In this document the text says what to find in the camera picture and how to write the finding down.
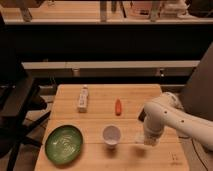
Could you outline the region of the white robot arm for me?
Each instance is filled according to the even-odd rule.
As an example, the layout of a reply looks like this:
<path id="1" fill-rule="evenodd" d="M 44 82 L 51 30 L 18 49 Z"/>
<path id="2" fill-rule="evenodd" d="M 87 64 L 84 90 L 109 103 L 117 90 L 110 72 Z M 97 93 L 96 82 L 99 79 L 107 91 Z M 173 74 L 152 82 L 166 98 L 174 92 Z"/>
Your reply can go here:
<path id="1" fill-rule="evenodd" d="M 143 144 L 155 146 L 164 127 L 168 126 L 196 139 L 213 151 L 213 122 L 185 113 L 181 110 L 180 100 L 175 94 L 164 92 L 147 101 L 144 112 Z"/>

